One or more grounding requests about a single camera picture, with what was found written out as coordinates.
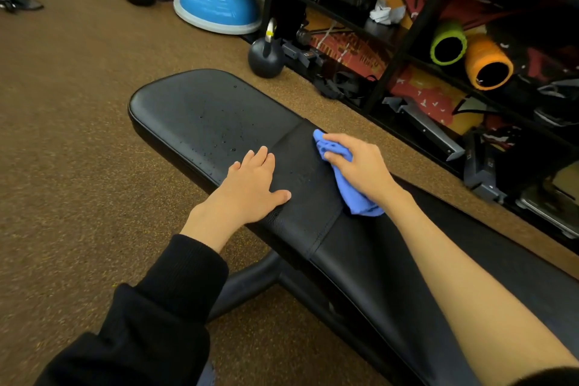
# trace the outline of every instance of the foam roller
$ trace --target foam roller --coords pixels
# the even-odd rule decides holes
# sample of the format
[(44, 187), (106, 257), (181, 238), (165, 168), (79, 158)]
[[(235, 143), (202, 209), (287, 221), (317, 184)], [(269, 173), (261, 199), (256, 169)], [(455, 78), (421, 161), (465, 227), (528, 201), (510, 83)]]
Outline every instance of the foam roller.
[(467, 50), (467, 38), (459, 22), (449, 20), (438, 24), (430, 45), (430, 58), (439, 66), (460, 60)]
[(501, 87), (513, 72), (512, 61), (484, 34), (468, 38), (464, 65), (468, 79), (479, 90)]

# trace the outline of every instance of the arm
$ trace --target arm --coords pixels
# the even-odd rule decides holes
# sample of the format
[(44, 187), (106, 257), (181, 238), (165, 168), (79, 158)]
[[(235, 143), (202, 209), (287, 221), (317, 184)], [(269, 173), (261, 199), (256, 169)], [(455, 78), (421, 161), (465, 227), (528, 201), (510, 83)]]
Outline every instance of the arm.
[(196, 384), (209, 355), (205, 322), (228, 276), (218, 252), (235, 230), (291, 196), (269, 192), (274, 167), (265, 147), (235, 162), (221, 187), (193, 208), (145, 278), (115, 290), (98, 334), (81, 335), (36, 384)]
[(345, 134), (327, 134), (347, 147), (352, 162), (326, 159), (400, 230), (420, 273), (483, 385), (508, 385), (577, 359), (518, 299), (453, 243), (396, 184), (380, 149)]

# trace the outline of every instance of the blue towel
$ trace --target blue towel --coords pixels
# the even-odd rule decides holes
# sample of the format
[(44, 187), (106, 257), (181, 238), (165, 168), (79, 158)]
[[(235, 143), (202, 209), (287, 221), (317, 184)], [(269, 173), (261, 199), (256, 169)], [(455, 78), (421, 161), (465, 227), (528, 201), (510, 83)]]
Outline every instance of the blue towel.
[[(324, 133), (321, 130), (314, 130), (315, 146), (318, 148), (322, 159), (325, 160), (324, 153), (330, 151), (332, 153), (341, 154), (348, 162), (352, 162), (352, 153), (350, 150), (337, 142), (326, 141), (323, 138), (323, 135)], [(332, 167), (334, 169), (334, 174), (336, 175), (337, 188), (340, 190), (344, 202), (346, 202), (346, 205), (348, 205), (350, 212), (353, 215), (378, 217), (379, 215), (384, 214), (384, 211), (380, 209), (378, 205), (350, 185), (344, 176), (342, 176), (339, 169), (333, 165)]]

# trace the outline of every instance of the brown carpet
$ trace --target brown carpet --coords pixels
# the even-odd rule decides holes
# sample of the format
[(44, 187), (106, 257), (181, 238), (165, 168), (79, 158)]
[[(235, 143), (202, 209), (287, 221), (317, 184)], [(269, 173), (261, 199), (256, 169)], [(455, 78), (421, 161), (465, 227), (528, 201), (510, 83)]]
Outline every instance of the brown carpet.
[[(261, 80), (247, 44), (196, 30), (170, 4), (39, 0), (0, 12), (0, 384), (31, 384), (54, 354), (98, 330), (120, 282), (136, 283), (203, 193), (141, 141), (126, 106), (141, 85), (221, 68), (329, 131), (379, 143), (393, 172), (577, 274), (577, 257), (288, 70)], [(232, 271), (267, 247), (242, 229)], [(290, 295), (273, 288), (210, 324), (220, 385), (383, 385)]]

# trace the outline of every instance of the black sleeve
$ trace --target black sleeve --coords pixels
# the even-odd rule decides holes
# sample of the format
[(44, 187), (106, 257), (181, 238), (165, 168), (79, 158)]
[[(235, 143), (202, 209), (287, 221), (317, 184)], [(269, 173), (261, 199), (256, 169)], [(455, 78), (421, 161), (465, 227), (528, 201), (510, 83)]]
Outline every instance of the black sleeve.
[(173, 236), (141, 282), (115, 290), (99, 333), (66, 347), (36, 384), (193, 386), (209, 355), (205, 322), (228, 272), (206, 245)]
[(512, 386), (579, 386), (579, 368), (547, 369), (523, 378)]

